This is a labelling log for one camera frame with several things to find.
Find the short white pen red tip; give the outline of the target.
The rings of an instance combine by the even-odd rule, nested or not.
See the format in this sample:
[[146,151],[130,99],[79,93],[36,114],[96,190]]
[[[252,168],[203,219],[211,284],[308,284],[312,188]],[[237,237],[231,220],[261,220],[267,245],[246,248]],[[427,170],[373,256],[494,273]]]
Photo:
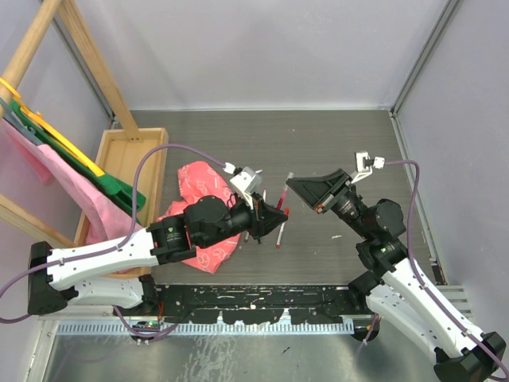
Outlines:
[[[288,215],[289,215],[289,209],[288,208],[285,208],[285,215],[286,217],[288,218]],[[277,241],[276,241],[276,248],[279,249],[281,247],[281,244],[282,244],[282,236],[283,236],[283,232],[284,232],[284,229],[285,229],[285,226],[286,226],[286,221],[283,222],[281,224],[281,227],[279,228],[279,232],[278,232],[278,238],[277,238]]]

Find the dark red capped pen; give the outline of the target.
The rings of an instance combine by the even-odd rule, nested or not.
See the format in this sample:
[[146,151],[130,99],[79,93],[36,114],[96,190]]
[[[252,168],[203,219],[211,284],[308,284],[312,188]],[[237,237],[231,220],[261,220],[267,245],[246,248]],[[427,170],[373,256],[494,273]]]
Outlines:
[[286,194],[287,194],[287,188],[285,187],[282,190],[281,196],[280,196],[280,198],[278,200],[277,210],[281,210],[282,209],[283,203],[284,203],[285,198],[286,198]]

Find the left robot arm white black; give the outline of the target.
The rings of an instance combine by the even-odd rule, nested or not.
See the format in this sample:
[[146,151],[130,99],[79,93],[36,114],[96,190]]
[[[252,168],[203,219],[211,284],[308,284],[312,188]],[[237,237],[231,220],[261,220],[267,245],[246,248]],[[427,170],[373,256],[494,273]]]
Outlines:
[[27,312],[44,315],[64,309],[84,297],[78,285],[90,278],[125,268],[178,263],[242,232],[258,240],[287,220],[282,210],[268,205],[259,194],[254,195],[253,205],[238,199],[232,207],[219,197],[205,196],[183,213],[129,237],[76,248],[35,243],[29,254]]

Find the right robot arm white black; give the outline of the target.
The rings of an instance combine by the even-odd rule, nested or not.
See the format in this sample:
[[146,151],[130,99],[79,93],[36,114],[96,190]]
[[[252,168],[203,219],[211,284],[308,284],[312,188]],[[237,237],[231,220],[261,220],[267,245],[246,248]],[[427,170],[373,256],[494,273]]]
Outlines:
[[363,203],[351,177],[295,177],[286,184],[315,212],[334,212],[363,238],[356,245],[367,272],[352,280],[350,307],[394,325],[430,360],[441,381],[485,381],[501,368],[506,342],[473,324],[433,284],[399,239],[406,231],[401,206]]

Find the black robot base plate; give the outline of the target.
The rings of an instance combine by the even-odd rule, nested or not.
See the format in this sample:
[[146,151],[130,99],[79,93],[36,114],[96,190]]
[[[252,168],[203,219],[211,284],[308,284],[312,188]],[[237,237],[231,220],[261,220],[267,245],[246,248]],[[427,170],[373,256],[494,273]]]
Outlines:
[[167,323],[228,325],[274,324],[284,313],[293,325],[341,323],[344,317],[373,314],[359,295],[335,285],[160,285],[146,302],[120,311],[125,317],[158,316]]

